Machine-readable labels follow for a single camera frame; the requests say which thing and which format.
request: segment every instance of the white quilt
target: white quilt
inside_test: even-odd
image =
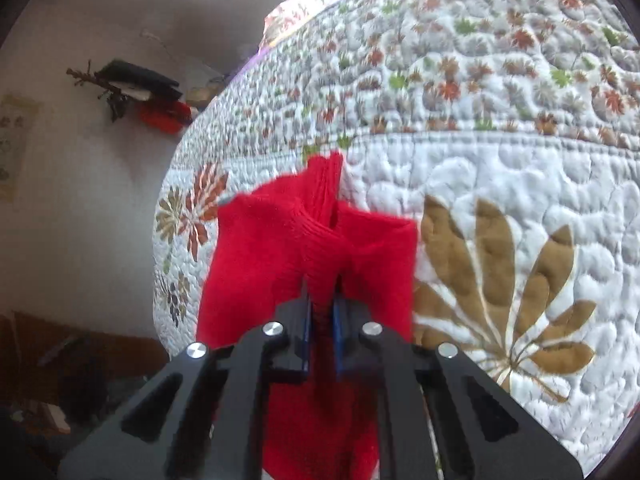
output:
[[[180,143],[162,343],[193,341],[218,200],[341,150],[341,198],[420,229],[416,341],[456,342],[589,473],[640,400],[638,72],[610,0],[341,0]]]

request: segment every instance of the silver bolt head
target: silver bolt head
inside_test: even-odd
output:
[[[382,325],[375,321],[368,321],[362,326],[362,331],[366,335],[380,335],[382,334]]]
[[[447,359],[451,359],[458,355],[458,347],[452,343],[442,343],[438,346],[438,354]]]
[[[262,331],[269,337],[273,337],[275,335],[282,334],[282,332],[284,332],[284,327],[282,326],[282,323],[270,321],[262,327]]]
[[[191,359],[200,359],[204,354],[207,353],[207,347],[204,343],[191,343],[187,346],[187,355]]]

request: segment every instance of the red fabric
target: red fabric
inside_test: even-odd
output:
[[[136,101],[138,117],[165,133],[176,135],[187,124],[191,124],[191,109],[180,101],[155,98],[151,101]]]
[[[347,298],[407,340],[417,242],[413,221],[337,200],[342,157],[309,160],[220,208],[220,236],[204,285],[196,337],[215,348],[271,319],[300,294],[313,303],[310,379],[271,387],[263,465],[276,480],[370,480],[378,459],[375,399],[335,381],[330,305],[338,275]]]

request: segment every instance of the brown leaf pattern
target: brown leaf pattern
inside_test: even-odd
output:
[[[424,250],[442,283],[453,291],[465,315],[481,330],[487,330],[476,274],[465,240],[449,210],[431,196],[425,199],[420,231]]]
[[[160,211],[156,214],[156,232],[160,233],[161,240],[166,240],[170,245],[174,242],[182,214],[180,190],[171,186],[166,199],[160,200],[159,208]]]
[[[433,269],[452,292],[456,304],[448,304],[430,285],[416,281],[414,312],[468,329],[475,343],[461,343],[446,330],[424,323],[415,325],[416,343],[435,348],[448,341],[467,351],[481,349],[487,355],[483,360],[489,367],[487,373],[499,380],[506,391],[510,392],[511,378],[519,374],[539,384],[556,402],[565,402],[567,397],[521,364],[529,361],[543,375],[564,375],[582,370],[593,358],[594,352],[587,344],[566,340],[591,318],[596,309],[593,301],[575,301],[560,316],[549,320],[533,340],[523,338],[545,316],[572,272],[574,245],[569,227],[553,232],[540,249],[519,306],[513,304],[517,296],[513,236],[507,219],[495,205],[480,199],[476,206],[476,251],[482,272],[482,295],[466,241],[450,212],[434,197],[425,198],[420,233]],[[510,342],[508,325],[514,311]]]

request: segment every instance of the bed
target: bed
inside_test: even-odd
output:
[[[193,341],[219,204],[340,150],[415,219],[415,340],[453,341],[587,475],[640,400],[640,48],[612,0],[289,0],[194,122],[154,222],[154,322]]]

